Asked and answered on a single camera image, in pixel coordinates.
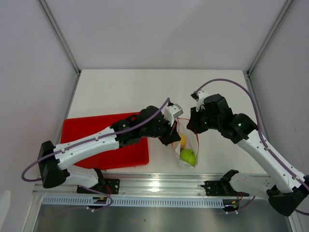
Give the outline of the orange peach with leaf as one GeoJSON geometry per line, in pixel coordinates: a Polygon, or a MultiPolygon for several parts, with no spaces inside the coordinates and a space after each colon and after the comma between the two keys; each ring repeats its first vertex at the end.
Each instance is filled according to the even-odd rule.
{"type": "Polygon", "coordinates": [[[187,139],[186,136],[183,135],[182,133],[180,134],[181,140],[180,140],[180,147],[181,149],[185,149],[186,144],[187,144],[187,139]]]}

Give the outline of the green apple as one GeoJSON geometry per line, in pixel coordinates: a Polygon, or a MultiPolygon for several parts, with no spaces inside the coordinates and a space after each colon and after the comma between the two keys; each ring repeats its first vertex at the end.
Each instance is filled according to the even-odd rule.
{"type": "Polygon", "coordinates": [[[194,165],[196,161],[196,155],[192,149],[183,149],[180,152],[180,158],[191,165],[194,165]]]}

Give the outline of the clear zip bag orange zipper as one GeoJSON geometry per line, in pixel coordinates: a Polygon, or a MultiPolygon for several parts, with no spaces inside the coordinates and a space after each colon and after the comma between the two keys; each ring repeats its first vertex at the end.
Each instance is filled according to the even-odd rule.
{"type": "Polygon", "coordinates": [[[199,137],[196,133],[187,129],[188,122],[189,119],[187,118],[177,118],[177,133],[181,140],[173,142],[171,148],[181,166],[196,168],[199,156],[199,137]]]}

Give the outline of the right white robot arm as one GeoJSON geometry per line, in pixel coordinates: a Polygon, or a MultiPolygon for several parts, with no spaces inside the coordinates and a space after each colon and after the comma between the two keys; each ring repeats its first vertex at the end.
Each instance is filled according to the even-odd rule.
{"type": "Polygon", "coordinates": [[[196,134],[218,131],[246,151],[267,173],[266,178],[260,178],[230,170],[220,179],[221,191],[226,195],[236,191],[257,196],[286,217],[295,212],[309,194],[309,177],[292,168],[246,114],[234,114],[223,96],[204,91],[191,96],[197,104],[190,109],[187,129],[196,134]]]}

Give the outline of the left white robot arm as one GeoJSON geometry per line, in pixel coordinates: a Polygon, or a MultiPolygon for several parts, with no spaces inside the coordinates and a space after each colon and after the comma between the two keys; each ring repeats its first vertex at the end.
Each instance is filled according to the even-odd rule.
{"type": "Polygon", "coordinates": [[[102,152],[136,144],[141,138],[158,138],[163,145],[180,141],[177,117],[183,114],[178,104],[169,103],[165,109],[148,106],[138,114],[121,119],[87,137],[54,145],[42,143],[38,165],[45,189],[62,184],[84,186],[93,193],[104,190],[105,181],[98,168],[82,168],[75,163],[102,152]]]}

